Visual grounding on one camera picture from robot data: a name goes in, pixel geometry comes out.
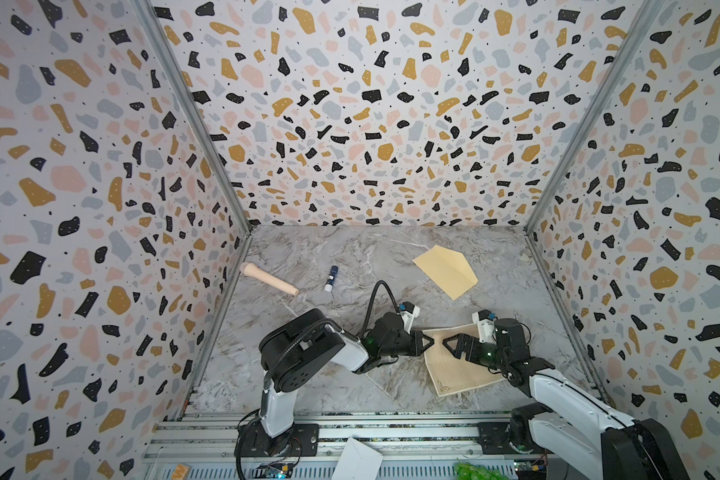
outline terrazzo wallpaper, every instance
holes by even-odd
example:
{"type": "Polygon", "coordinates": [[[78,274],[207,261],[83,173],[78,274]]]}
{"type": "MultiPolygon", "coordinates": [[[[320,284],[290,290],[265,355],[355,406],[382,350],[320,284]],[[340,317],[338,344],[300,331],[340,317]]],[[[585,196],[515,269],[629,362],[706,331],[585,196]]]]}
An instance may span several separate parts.
{"type": "Polygon", "coordinates": [[[134,478],[236,258],[125,2],[0,2],[0,480],[134,478]]]}
{"type": "Polygon", "coordinates": [[[639,0],[154,0],[252,224],[524,224],[639,0]]]}
{"type": "Polygon", "coordinates": [[[532,237],[618,408],[720,480],[720,2],[666,2],[532,237]]]}

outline gray marble surface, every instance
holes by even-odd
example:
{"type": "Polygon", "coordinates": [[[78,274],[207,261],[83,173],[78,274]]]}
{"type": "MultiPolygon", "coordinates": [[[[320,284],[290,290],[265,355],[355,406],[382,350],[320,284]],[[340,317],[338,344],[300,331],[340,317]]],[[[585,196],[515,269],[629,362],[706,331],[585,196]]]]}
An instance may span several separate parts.
{"type": "MultiPolygon", "coordinates": [[[[218,340],[188,412],[249,412],[259,407],[263,370],[259,341],[277,327],[317,307],[356,332],[371,290],[386,280],[396,300],[422,313],[417,327],[470,323],[472,312],[489,309],[513,316],[533,333],[531,351],[569,378],[583,382],[579,361],[552,306],[521,231],[491,227],[259,226],[246,261],[301,289],[290,296],[249,277],[232,295],[218,340]],[[414,263],[434,245],[463,253],[478,284],[451,300],[414,263]],[[331,265],[338,265],[333,292],[323,290],[331,265]]],[[[372,322],[391,309],[379,289],[372,322]]],[[[298,391],[299,412],[502,411],[530,403],[502,380],[482,389],[438,398],[424,358],[400,357],[390,366],[355,375],[327,364],[298,391]]]]}

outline wire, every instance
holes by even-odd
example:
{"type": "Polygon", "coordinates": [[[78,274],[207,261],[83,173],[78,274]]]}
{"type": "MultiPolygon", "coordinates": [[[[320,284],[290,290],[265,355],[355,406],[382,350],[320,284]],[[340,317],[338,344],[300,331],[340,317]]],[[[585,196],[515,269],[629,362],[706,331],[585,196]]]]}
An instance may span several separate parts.
{"type": "Polygon", "coordinates": [[[540,457],[538,457],[537,459],[534,460],[533,463],[531,463],[531,465],[536,465],[539,462],[539,460],[543,461],[542,465],[544,465],[545,467],[547,466],[547,450],[546,449],[544,450],[544,453],[541,454],[540,457]]]}
{"type": "Polygon", "coordinates": [[[275,360],[274,363],[269,366],[269,369],[267,369],[266,375],[264,375],[264,389],[265,390],[269,389],[269,381],[272,379],[272,375],[274,375],[275,369],[278,366],[280,366],[280,364],[282,363],[283,360],[286,359],[288,354],[293,349],[295,349],[298,346],[298,344],[301,343],[305,338],[310,336],[312,334],[312,332],[314,332],[315,330],[317,330],[318,328],[320,328],[321,326],[324,326],[324,325],[333,325],[334,328],[336,328],[336,331],[339,331],[339,332],[343,331],[343,328],[338,326],[338,324],[336,324],[336,322],[334,322],[331,319],[327,319],[327,318],[318,320],[318,321],[314,322],[313,324],[311,324],[310,326],[308,326],[307,328],[305,328],[304,330],[302,330],[297,335],[297,337],[288,344],[288,346],[282,351],[282,353],[280,353],[280,355],[277,357],[277,360],[275,360]]]}
{"type": "Polygon", "coordinates": [[[394,361],[393,361],[393,362],[381,362],[381,363],[379,363],[379,364],[376,365],[376,366],[392,365],[393,363],[397,363],[398,360],[400,360],[400,358],[399,358],[398,356],[396,356],[396,355],[395,355],[395,356],[391,356],[391,357],[389,357],[389,358],[394,359],[394,361]]]}
{"type": "MultiPolygon", "coordinates": [[[[627,425],[625,425],[624,422],[622,422],[622,421],[619,420],[618,418],[612,416],[607,410],[605,410],[603,407],[599,406],[596,402],[594,402],[594,401],[592,400],[592,398],[589,398],[588,396],[586,396],[586,395],[583,394],[582,392],[579,392],[577,389],[575,389],[575,388],[567,385],[565,382],[562,382],[560,379],[556,379],[556,378],[554,378],[553,376],[549,376],[549,375],[546,375],[546,374],[544,374],[544,373],[538,373],[538,372],[536,372],[534,375],[545,376],[545,377],[547,377],[548,379],[553,379],[553,380],[556,380],[556,381],[560,382],[560,385],[561,385],[561,386],[565,386],[565,387],[567,387],[568,389],[573,390],[574,392],[578,393],[578,394],[581,395],[583,398],[585,398],[588,402],[592,403],[592,405],[594,405],[595,407],[599,408],[600,410],[603,411],[603,413],[607,414],[609,417],[611,417],[613,420],[615,420],[617,423],[619,423],[622,427],[627,428],[627,425]]],[[[642,443],[642,442],[637,442],[637,445],[639,445],[640,448],[643,449],[643,453],[645,453],[646,456],[648,457],[648,459],[650,460],[651,466],[653,466],[653,470],[656,472],[657,475],[659,475],[659,478],[663,478],[662,475],[661,475],[661,472],[659,472],[659,469],[658,469],[658,467],[656,466],[656,462],[653,461],[653,457],[650,456],[650,454],[648,453],[648,450],[646,450],[646,448],[644,447],[643,443],[642,443]]]]}
{"type": "Polygon", "coordinates": [[[242,473],[242,444],[250,429],[261,419],[258,415],[259,409],[254,410],[253,412],[250,412],[246,416],[240,418],[240,421],[237,423],[238,428],[240,428],[240,423],[254,413],[256,416],[242,428],[242,431],[240,432],[240,430],[238,430],[237,443],[235,444],[235,466],[237,468],[237,477],[239,480],[246,480],[246,476],[242,473]]]}
{"type": "Polygon", "coordinates": [[[242,423],[243,420],[250,417],[251,415],[255,415],[255,414],[259,413],[260,411],[261,411],[261,409],[257,408],[253,412],[248,412],[244,417],[240,418],[240,421],[237,423],[237,428],[240,428],[240,424],[242,423]]]}
{"type": "Polygon", "coordinates": [[[365,330],[368,328],[368,324],[371,322],[371,314],[373,313],[373,301],[376,298],[376,292],[378,292],[378,287],[380,285],[384,285],[384,288],[387,289],[387,293],[389,294],[389,299],[392,301],[392,306],[394,307],[394,312],[398,311],[398,303],[394,299],[394,295],[392,294],[392,289],[389,288],[389,285],[387,285],[384,280],[379,280],[376,282],[376,284],[373,286],[373,292],[371,292],[371,299],[368,301],[368,309],[365,311],[365,320],[362,323],[362,328],[358,332],[357,336],[360,337],[365,330]]]}
{"type": "Polygon", "coordinates": [[[296,468],[298,463],[302,460],[302,452],[304,451],[304,447],[302,446],[302,441],[299,440],[297,437],[291,438],[291,441],[296,440],[298,442],[298,456],[296,457],[296,463],[291,466],[291,470],[296,468]]]}
{"type": "Polygon", "coordinates": [[[533,338],[533,335],[530,334],[530,328],[528,328],[528,325],[526,325],[525,323],[522,323],[522,322],[518,322],[518,323],[521,324],[522,326],[524,326],[526,330],[528,330],[528,341],[525,344],[530,345],[530,339],[533,338]]]}
{"type": "Polygon", "coordinates": [[[284,461],[286,460],[286,458],[288,458],[288,456],[291,455],[291,451],[293,450],[293,444],[291,444],[291,442],[292,442],[294,439],[298,440],[297,438],[290,438],[290,439],[288,440],[288,446],[287,446],[286,448],[284,448],[284,450],[286,450],[286,454],[285,454],[282,458],[279,458],[279,459],[277,459],[277,460],[273,460],[273,461],[271,461],[270,463],[268,463],[268,464],[267,464],[268,467],[274,468],[273,465],[275,465],[276,463],[284,462],[284,461]]]}

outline metal rail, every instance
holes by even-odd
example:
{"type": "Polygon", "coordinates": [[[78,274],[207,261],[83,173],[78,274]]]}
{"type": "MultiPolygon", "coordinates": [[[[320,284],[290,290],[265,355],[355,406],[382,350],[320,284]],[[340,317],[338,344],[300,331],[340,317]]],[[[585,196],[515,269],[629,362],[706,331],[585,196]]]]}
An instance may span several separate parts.
{"type": "Polygon", "coordinates": [[[179,106],[184,110],[187,122],[189,122],[197,135],[197,141],[200,143],[202,154],[208,160],[213,176],[216,177],[222,194],[226,198],[227,203],[230,204],[232,216],[234,216],[235,222],[237,222],[236,228],[240,231],[240,235],[244,237],[250,236],[250,222],[242,210],[242,206],[235,194],[235,189],[232,187],[230,179],[226,176],[223,165],[221,165],[219,152],[216,151],[216,147],[213,146],[206,126],[195,108],[195,101],[192,100],[190,91],[184,83],[181,70],[179,70],[179,64],[176,62],[176,58],[173,56],[173,50],[168,45],[168,40],[163,34],[163,29],[157,20],[152,3],[150,0],[131,0],[131,4],[136,10],[136,16],[141,26],[144,27],[144,33],[146,33],[147,38],[152,44],[155,57],[160,64],[163,65],[163,71],[168,78],[168,83],[173,89],[176,101],[179,102],[179,106]]]}
{"type": "Polygon", "coordinates": [[[525,237],[525,243],[528,245],[530,254],[534,258],[536,267],[539,269],[539,274],[541,274],[541,278],[544,281],[544,286],[547,287],[547,292],[549,292],[550,294],[554,309],[557,311],[557,316],[563,323],[563,328],[568,335],[568,340],[570,340],[571,346],[574,348],[576,358],[579,359],[581,366],[584,368],[584,374],[586,375],[587,381],[590,384],[594,385],[595,388],[597,388],[597,391],[600,394],[600,398],[605,403],[613,405],[613,399],[608,396],[608,393],[605,390],[605,385],[603,384],[603,380],[600,378],[599,375],[597,375],[597,370],[595,370],[594,363],[586,354],[584,342],[581,340],[579,331],[576,329],[576,326],[568,315],[568,311],[565,309],[563,297],[560,296],[560,293],[557,291],[554,283],[552,283],[552,277],[550,277],[549,272],[547,272],[547,269],[544,268],[544,262],[541,258],[541,252],[538,251],[536,243],[533,242],[532,239],[528,236],[525,237]]]}
{"type": "MultiPolygon", "coordinates": [[[[317,460],[299,463],[292,469],[290,478],[331,478],[336,469],[336,460],[317,460]]],[[[502,458],[472,461],[473,465],[485,466],[501,475],[515,479],[515,464],[511,460],[502,458]]],[[[154,467],[154,473],[148,476],[150,480],[168,480],[176,467],[175,463],[166,463],[154,467]]],[[[271,478],[273,471],[262,467],[260,463],[243,462],[242,468],[246,478],[271,478]]],[[[456,477],[454,460],[447,459],[416,459],[416,460],[384,460],[378,470],[379,479],[403,480],[408,478],[426,478],[427,480],[453,480],[456,477]]],[[[192,480],[205,480],[206,478],[237,478],[235,467],[229,463],[203,462],[194,466],[190,472],[192,480]]]]}
{"type": "MultiPolygon", "coordinates": [[[[237,442],[237,424],[242,416],[223,420],[160,422],[146,448],[144,462],[231,462],[237,442]]],[[[478,443],[477,424],[507,423],[506,412],[469,414],[348,414],[298,416],[296,423],[320,426],[317,456],[302,462],[325,461],[341,455],[347,438],[356,438],[384,455],[385,460],[490,458],[536,459],[539,455],[512,452],[483,455],[478,443]]],[[[250,462],[270,458],[247,459],[250,462]]]]}
{"type": "Polygon", "coordinates": [[[195,388],[198,387],[198,385],[202,381],[202,376],[206,372],[206,368],[208,367],[208,361],[210,360],[211,353],[213,352],[213,347],[216,345],[216,339],[219,338],[219,331],[221,330],[221,325],[224,322],[224,317],[226,316],[226,312],[230,307],[230,302],[232,301],[232,294],[235,291],[235,287],[237,287],[237,281],[240,279],[240,264],[245,261],[246,256],[248,255],[248,249],[250,248],[252,240],[253,235],[248,236],[243,242],[240,250],[238,250],[239,256],[235,261],[235,265],[232,267],[232,276],[226,284],[224,296],[221,299],[219,307],[213,314],[213,324],[211,325],[211,332],[208,335],[208,339],[205,341],[205,345],[203,345],[202,347],[202,352],[196,362],[196,367],[194,370],[192,370],[190,390],[186,394],[184,408],[186,408],[187,403],[190,401],[190,398],[195,392],[195,388]]]}
{"type": "Polygon", "coordinates": [[[626,39],[621,43],[621,46],[619,46],[619,53],[614,59],[614,64],[608,69],[603,83],[595,92],[592,103],[590,103],[584,112],[578,129],[570,142],[568,142],[563,156],[560,158],[560,162],[552,172],[549,181],[547,181],[547,186],[544,187],[544,191],[541,192],[541,197],[536,203],[534,211],[531,212],[528,217],[528,222],[524,227],[526,234],[536,230],[542,216],[544,216],[544,211],[554,198],[554,192],[562,183],[568,169],[574,164],[579,150],[581,150],[586,141],[586,137],[590,134],[590,131],[592,131],[592,127],[595,126],[597,119],[600,117],[600,112],[605,109],[605,105],[610,100],[611,95],[616,91],[616,86],[619,80],[621,80],[626,67],[632,62],[632,57],[634,57],[640,44],[643,43],[643,39],[653,24],[653,20],[659,14],[659,9],[663,4],[663,0],[645,0],[643,5],[640,6],[640,9],[638,9],[626,39]]]}

